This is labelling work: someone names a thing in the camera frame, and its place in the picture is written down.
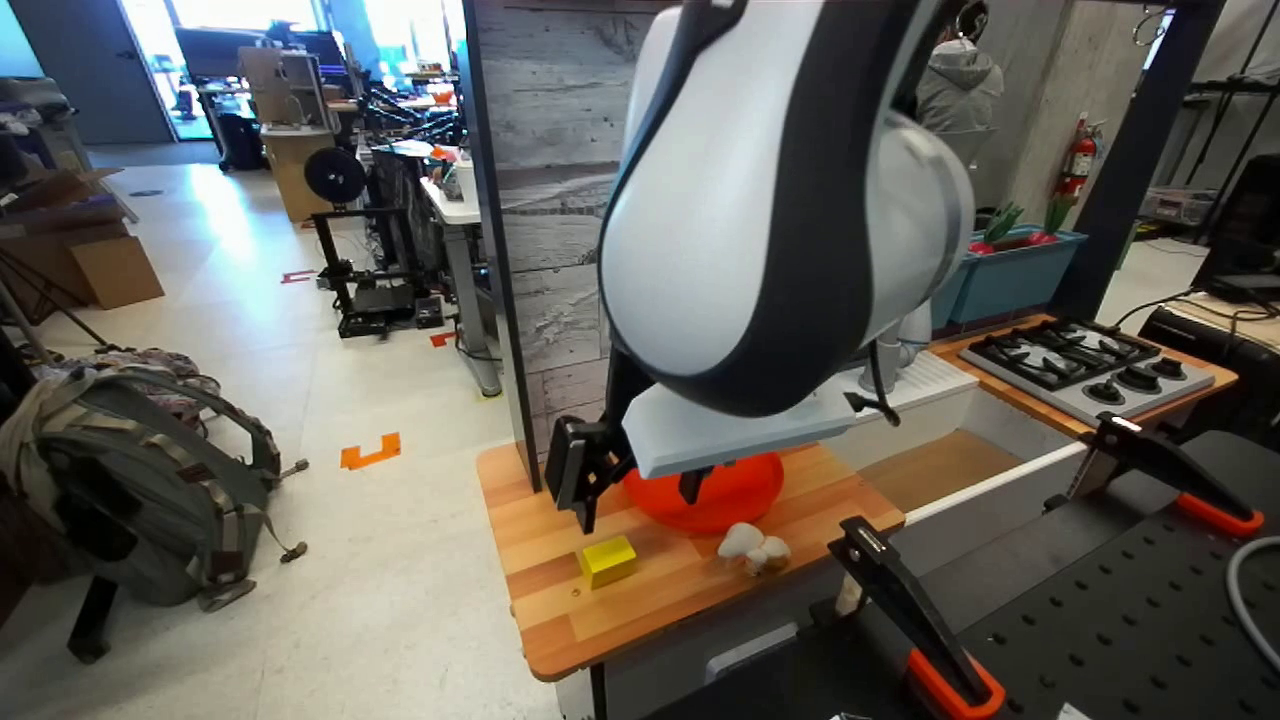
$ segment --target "window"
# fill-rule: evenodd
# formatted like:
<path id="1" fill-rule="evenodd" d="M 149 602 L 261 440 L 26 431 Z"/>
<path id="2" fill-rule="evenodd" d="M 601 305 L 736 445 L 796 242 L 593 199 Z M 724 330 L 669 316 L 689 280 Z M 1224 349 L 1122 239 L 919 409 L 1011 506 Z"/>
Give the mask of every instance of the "window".
<path id="1" fill-rule="evenodd" d="M 317 0 L 170 0 L 181 26 L 244 26 L 264 32 L 272 21 L 286 21 L 294 32 L 321 26 Z"/>

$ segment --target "gray backpack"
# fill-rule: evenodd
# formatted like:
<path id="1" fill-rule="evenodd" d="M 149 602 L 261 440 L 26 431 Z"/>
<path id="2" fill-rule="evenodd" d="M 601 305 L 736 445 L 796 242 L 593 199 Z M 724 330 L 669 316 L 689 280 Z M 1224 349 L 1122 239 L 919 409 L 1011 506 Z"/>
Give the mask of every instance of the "gray backpack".
<path id="1" fill-rule="evenodd" d="M 182 396 L 247 436 L 229 457 L 151 396 Z M 205 386 L 151 373 L 71 373 L 39 379 L 0 427 L 0 470 L 71 565 L 144 602 L 241 598 L 252 580 L 269 498 L 280 484 L 272 431 Z"/>

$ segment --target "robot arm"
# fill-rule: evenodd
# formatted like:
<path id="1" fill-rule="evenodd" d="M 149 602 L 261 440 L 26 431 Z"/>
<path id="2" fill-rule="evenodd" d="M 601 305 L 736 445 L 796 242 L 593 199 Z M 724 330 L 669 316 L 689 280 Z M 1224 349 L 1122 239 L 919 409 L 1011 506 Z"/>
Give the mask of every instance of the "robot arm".
<path id="1" fill-rule="evenodd" d="M 601 226 L 612 386 L 601 423 L 554 423 L 564 506 L 633 465 L 694 470 L 850 423 L 837 375 L 942 283 L 973 226 L 958 158 L 888 106 L 947 13 L 682 0 L 656 17 Z"/>

